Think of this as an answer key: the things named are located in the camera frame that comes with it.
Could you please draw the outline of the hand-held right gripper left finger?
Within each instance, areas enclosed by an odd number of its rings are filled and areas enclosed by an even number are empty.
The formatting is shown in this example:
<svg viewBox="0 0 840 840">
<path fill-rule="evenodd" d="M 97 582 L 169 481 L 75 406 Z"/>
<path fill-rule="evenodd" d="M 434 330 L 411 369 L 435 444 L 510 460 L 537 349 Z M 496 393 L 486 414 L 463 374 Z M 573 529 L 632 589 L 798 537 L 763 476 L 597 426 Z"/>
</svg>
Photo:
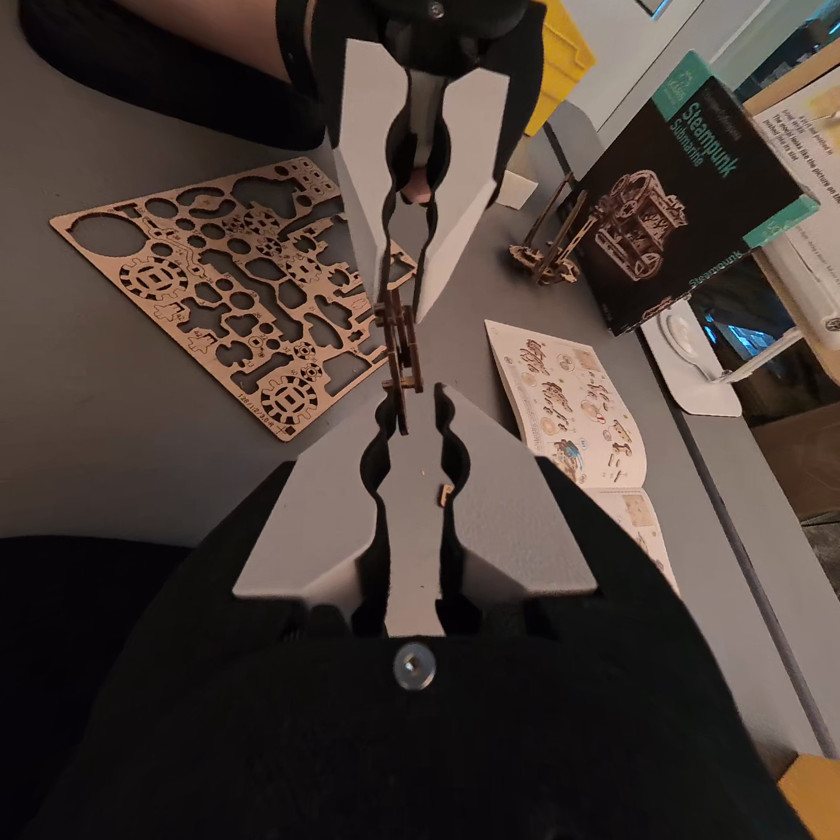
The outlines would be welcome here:
<svg viewBox="0 0 840 840">
<path fill-rule="evenodd" d="M 396 398 L 377 396 L 295 461 L 236 583 L 239 600 L 335 607 L 362 637 L 385 634 L 391 547 L 379 488 Z"/>
</svg>

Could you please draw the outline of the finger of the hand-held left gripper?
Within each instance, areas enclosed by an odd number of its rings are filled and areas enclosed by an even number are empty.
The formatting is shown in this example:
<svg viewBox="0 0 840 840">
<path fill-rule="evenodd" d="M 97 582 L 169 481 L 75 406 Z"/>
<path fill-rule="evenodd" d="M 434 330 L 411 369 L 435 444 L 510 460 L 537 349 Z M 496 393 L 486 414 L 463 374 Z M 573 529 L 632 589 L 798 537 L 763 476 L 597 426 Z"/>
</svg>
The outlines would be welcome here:
<svg viewBox="0 0 840 840">
<path fill-rule="evenodd" d="M 448 153 L 432 187 L 429 238 L 415 282 L 414 316 L 422 321 L 447 286 L 497 187 L 494 176 L 509 77 L 477 68 L 447 85 L 439 124 Z"/>
<path fill-rule="evenodd" d="M 341 93 L 333 156 L 356 264 L 375 307 L 382 304 L 389 272 L 388 226 L 404 136 L 404 68 L 381 41 L 348 38 Z"/>
</svg>

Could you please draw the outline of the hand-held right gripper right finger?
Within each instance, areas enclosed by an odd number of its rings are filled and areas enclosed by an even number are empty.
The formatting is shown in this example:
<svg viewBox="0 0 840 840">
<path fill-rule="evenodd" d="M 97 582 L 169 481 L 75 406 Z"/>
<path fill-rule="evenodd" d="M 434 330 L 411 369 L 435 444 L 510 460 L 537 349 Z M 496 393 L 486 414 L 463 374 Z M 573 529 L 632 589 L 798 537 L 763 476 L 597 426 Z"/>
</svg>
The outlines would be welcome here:
<svg viewBox="0 0 840 840">
<path fill-rule="evenodd" d="M 591 595 L 595 577 L 535 454 L 451 385 L 434 388 L 444 504 L 435 608 L 446 635 L 476 634 L 490 612 Z"/>
</svg>

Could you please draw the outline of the wooden gear assembly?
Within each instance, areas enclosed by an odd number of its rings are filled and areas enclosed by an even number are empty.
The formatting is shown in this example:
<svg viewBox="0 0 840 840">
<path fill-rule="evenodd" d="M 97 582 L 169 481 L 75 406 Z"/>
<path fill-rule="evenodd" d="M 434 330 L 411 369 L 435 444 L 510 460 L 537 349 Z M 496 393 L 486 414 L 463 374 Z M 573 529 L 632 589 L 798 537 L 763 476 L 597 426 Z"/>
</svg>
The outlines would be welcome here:
<svg viewBox="0 0 840 840">
<path fill-rule="evenodd" d="M 422 394 L 424 377 L 417 345 L 415 312 L 398 289 L 385 288 L 374 306 L 375 324 L 383 330 L 390 379 L 383 388 L 392 399 L 400 435 L 408 435 L 406 392 Z"/>
</svg>

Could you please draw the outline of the person's left forearm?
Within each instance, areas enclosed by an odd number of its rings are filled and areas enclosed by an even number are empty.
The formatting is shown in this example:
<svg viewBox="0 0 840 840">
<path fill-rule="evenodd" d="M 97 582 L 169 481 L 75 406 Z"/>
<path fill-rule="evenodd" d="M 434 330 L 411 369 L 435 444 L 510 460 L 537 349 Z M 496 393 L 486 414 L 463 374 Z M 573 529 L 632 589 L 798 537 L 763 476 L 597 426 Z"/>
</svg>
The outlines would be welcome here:
<svg viewBox="0 0 840 840">
<path fill-rule="evenodd" d="M 275 1 L 119 1 L 185 40 L 290 82 L 277 36 Z"/>
</svg>

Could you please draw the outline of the partly built wooden model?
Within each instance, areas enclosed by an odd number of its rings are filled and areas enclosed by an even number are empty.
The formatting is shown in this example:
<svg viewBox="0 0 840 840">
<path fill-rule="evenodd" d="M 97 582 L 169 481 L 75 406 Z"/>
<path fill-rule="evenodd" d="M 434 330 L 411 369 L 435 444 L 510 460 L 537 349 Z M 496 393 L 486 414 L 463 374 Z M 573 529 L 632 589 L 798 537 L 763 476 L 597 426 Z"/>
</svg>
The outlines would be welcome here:
<svg viewBox="0 0 840 840">
<path fill-rule="evenodd" d="M 571 228 L 585 203 L 586 190 L 579 190 L 576 193 L 577 198 L 572 209 L 565 216 L 558 233 L 548 242 L 546 251 L 542 252 L 537 247 L 537 234 L 552 211 L 560 206 L 564 190 L 576 186 L 577 180 L 574 174 L 572 172 L 566 174 L 521 243 L 511 245 L 508 249 L 512 259 L 528 272 L 531 280 L 538 286 L 574 284 L 581 274 L 571 254 L 583 234 L 571 237 Z"/>
</svg>

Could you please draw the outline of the black model kit box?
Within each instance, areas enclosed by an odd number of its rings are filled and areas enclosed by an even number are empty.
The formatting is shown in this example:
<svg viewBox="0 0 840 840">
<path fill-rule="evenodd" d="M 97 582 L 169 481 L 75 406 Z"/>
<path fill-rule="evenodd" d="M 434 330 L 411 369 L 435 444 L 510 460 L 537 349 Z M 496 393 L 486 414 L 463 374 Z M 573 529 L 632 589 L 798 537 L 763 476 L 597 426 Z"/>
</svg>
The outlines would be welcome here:
<svg viewBox="0 0 840 840">
<path fill-rule="evenodd" d="M 606 327 L 638 328 L 819 210 L 691 50 L 578 182 L 575 247 Z"/>
</svg>

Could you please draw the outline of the yellow plastic bin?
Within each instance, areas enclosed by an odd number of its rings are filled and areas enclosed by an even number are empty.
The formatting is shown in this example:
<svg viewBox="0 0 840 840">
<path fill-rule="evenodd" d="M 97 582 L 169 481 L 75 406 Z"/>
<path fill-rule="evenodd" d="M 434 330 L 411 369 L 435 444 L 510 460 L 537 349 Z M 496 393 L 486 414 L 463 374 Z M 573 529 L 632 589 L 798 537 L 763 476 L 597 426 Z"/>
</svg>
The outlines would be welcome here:
<svg viewBox="0 0 840 840">
<path fill-rule="evenodd" d="M 561 1 L 541 1 L 545 6 L 542 23 L 542 81 L 537 104 L 524 134 L 533 137 L 558 106 L 569 97 L 596 58 L 572 16 Z"/>
</svg>

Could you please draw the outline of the instruction booklet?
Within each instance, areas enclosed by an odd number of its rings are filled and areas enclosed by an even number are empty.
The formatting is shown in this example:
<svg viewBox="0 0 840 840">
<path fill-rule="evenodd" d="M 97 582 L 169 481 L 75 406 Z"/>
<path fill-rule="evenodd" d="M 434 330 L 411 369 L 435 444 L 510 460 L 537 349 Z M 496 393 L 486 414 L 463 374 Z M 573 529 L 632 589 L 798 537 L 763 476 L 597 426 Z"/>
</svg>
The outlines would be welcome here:
<svg viewBox="0 0 840 840">
<path fill-rule="evenodd" d="M 644 490 L 642 435 L 592 346 L 491 320 L 485 326 L 522 441 L 603 509 L 678 594 Z"/>
</svg>

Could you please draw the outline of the white desk stand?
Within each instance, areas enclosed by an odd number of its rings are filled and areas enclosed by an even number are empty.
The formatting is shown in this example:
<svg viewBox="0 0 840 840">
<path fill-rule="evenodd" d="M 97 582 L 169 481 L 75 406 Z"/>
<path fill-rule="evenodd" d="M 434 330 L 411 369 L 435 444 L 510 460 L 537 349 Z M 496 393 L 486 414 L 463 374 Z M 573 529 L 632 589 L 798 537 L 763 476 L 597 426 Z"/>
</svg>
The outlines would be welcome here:
<svg viewBox="0 0 840 840">
<path fill-rule="evenodd" d="M 670 394 L 685 413 L 742 416 L 732 385 L 718 382 L 723 367 L 688 300 L 662 310 L 642 324 L 640 331 Z"/>
</svg>

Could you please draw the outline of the laser-cut plywood sheet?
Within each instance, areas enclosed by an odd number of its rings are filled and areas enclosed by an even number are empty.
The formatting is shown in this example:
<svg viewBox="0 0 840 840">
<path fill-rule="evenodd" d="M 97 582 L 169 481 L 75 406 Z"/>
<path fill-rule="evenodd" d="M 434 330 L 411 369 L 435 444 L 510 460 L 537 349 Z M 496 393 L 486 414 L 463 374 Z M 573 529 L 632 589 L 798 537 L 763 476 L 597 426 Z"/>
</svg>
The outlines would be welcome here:
<svg viewBox="0 0 840 840">
<path fill-rule="evenodd" d="M 283 442 L 385 368 L 338 185 L 297 158 L 50 226 Z"/>
</svg>

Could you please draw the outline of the tan clipboard with paper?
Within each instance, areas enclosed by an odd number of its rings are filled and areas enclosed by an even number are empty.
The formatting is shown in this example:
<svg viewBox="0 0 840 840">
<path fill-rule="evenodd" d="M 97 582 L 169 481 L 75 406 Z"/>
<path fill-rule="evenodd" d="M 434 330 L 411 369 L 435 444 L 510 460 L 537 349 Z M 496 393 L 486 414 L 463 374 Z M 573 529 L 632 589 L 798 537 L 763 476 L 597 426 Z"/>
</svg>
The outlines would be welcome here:
<svg viewBox="0 0 840 840">
<path fill-rule="evenodd" d="M 839 68 L 780 80 L 745 104 L 757 128 L 819 209 L 755 259 L 825 373 L 839 382 Z"/>
</svg>

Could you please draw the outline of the yellow-brown box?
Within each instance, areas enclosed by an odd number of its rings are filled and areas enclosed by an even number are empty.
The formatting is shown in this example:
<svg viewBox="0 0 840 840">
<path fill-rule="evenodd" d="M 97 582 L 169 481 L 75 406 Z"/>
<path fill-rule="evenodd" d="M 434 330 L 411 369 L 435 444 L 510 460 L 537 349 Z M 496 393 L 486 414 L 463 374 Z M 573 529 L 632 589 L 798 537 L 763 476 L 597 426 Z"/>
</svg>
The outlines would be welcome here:
<svg viewBox="0 0 840 840">
<path fill-rule="evenodd" d="M 778 787 L 814 839 L 839 838 L 839 761 L 801 754 Z"/>
</svg>

